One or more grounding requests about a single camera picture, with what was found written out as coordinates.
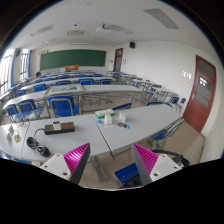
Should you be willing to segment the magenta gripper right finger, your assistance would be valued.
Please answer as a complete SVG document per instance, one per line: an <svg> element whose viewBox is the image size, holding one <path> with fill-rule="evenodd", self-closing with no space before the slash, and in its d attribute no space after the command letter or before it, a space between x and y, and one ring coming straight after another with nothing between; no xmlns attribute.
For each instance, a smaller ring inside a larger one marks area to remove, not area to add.
<svg viewBox="0 0 224 224"><path fill-rule="evenodd" d="M143 185L155 182L182 169L166 154L158 155L135 143L132 144L131 153Z"/></svg>

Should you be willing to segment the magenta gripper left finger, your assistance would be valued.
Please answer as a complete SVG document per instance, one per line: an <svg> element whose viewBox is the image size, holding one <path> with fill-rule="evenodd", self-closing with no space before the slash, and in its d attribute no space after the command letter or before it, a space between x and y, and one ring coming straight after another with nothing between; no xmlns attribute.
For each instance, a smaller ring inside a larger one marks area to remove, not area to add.
<svg viewBox="0 0 224 224"><path fill-rule="evenodd" d="M90 144L86 143L64 155L55 154L41 166L41 169L74 184L79 184L89 155Z"/></svg>

